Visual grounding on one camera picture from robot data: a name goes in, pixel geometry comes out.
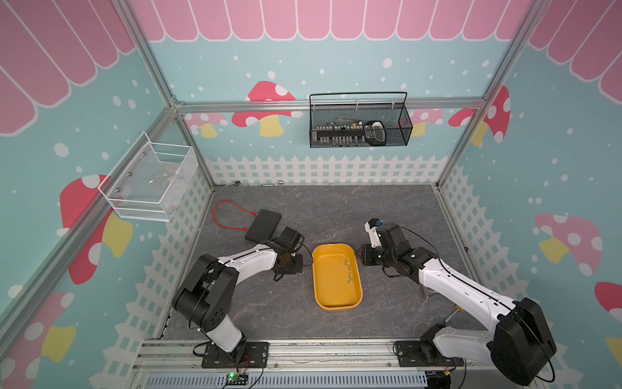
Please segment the yellow plastic storage box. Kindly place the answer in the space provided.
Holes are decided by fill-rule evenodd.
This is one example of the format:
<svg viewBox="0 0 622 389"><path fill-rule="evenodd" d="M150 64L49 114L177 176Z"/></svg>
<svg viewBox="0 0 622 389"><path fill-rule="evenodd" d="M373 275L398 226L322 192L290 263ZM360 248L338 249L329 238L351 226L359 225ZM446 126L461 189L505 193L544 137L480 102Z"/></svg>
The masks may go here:
<svg viewBox="0 0 622 389"><path fill-rule="evenodd" d="M347 311L363 299L355 251L344 243L324 244L313 251L314 296L325 311Z"/></svg>

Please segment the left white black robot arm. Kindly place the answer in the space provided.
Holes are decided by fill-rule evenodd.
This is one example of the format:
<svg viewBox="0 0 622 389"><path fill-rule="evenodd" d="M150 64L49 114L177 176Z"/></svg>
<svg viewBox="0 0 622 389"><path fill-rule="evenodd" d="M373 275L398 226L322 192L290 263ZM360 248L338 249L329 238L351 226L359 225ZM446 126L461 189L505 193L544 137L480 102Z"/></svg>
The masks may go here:
<svg viewBox="0 0 622 389"><path fill-rule="evenodd" d="M303 235L287 227L277 238L237 254L199 257L176 291L172 308L230 361L241 362L246 354L246 336L228 316L235 288L262 272L274 272L277 280L301 272L304 257L298 251L304 241Z"/></svg>

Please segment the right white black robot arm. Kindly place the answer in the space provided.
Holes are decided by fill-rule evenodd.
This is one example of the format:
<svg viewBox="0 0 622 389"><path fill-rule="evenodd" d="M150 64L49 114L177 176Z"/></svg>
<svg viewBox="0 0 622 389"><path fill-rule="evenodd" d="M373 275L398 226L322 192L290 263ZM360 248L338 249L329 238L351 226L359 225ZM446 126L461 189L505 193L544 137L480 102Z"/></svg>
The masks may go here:
<svg viewBox="0 0 622 389"><path fill-rule="evenodd" d="M461 358L492 365L515 384L527 386L552 365L557 345L542 308L530 298L520 301L484 288L423 247L404 251L365 244L356 251L364 266L391 267L401 277L439 293L463 309L483 330L435 324L420 337L426 362Z"/></svg>

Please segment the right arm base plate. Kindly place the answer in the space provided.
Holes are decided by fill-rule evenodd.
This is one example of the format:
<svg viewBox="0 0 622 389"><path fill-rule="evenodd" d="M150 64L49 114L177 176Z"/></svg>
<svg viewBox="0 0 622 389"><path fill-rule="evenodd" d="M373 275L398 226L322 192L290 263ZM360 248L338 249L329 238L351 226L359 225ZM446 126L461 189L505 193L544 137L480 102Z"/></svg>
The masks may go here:
<svg viewBox="0 0 622 389"><path fill-rule="evenodd" d="M453 371L464 366L462 358L442 356L432 345L420 340L398 340L392 351L400 367L432 367Z"/></svg>

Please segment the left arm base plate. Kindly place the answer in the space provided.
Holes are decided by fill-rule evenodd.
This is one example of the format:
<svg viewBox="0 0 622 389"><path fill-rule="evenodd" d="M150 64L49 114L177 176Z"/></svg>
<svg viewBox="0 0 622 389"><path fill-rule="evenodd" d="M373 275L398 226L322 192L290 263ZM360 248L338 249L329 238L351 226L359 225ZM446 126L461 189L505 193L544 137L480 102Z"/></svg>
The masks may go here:
<svg viewBox="0 0 622 389"><path fill-rule="evenodd" d="M269 342L241 342L235 350L227 353L215 343L209 342L201 355L201 367L219 369L228 367L266 368Z"/></svg>

